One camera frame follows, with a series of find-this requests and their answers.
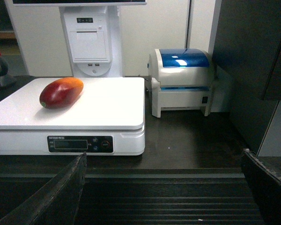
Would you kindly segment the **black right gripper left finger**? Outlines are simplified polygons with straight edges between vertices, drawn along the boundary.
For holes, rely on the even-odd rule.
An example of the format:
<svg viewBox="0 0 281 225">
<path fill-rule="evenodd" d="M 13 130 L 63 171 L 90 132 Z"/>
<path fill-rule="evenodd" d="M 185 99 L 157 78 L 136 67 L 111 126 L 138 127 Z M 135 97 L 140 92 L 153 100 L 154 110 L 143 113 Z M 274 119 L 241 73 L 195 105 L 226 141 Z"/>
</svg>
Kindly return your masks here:
<svg viewBox="0 0 281 225">
<path fill-rule="evenodd" d="M 84 152 L 0 219 L 0 225 L 73 225 L 85 184 L 86 168 L 87 155 Z"/>
</svg>

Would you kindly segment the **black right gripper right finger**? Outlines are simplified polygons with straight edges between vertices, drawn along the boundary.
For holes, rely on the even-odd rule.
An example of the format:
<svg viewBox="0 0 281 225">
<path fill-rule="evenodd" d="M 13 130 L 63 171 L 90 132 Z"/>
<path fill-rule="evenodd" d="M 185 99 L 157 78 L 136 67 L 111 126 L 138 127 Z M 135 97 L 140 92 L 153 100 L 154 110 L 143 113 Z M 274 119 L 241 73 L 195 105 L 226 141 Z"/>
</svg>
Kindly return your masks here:
<svg viewBox="0 0 281 225">
<path fill-rule="evenodd" d="M 281 170 L 249 149 L 241 155 L 241 170 L 266 225 L 281 225 Z"/>
</svg>

